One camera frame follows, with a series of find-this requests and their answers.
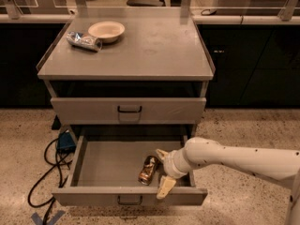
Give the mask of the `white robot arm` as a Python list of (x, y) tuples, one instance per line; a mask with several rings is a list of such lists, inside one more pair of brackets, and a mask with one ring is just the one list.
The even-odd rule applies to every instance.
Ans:
[(300, 154), (297, 150), (233, 147), (194, 137), (183, 148), (156, 150), (166, 175), (160, 179), (157, 198), (164, 199), (176, 181), (191, 171), (220, 164), (291, 191), (284, 225), (300, 225)]

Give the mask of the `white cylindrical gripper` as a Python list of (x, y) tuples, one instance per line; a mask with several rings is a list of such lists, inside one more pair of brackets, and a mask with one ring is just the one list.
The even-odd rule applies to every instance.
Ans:
[(157, 198), (164, 199), (176, 184), (175, 179), (179, 179), (190, 171), (190, 164), (185, 158), (184, 149), (172, 150), (166, 152), (157, 149), (156, 153), (159, 160), (163, 163), (164, 171), (167, 176), (162, 175), (157, 191)]

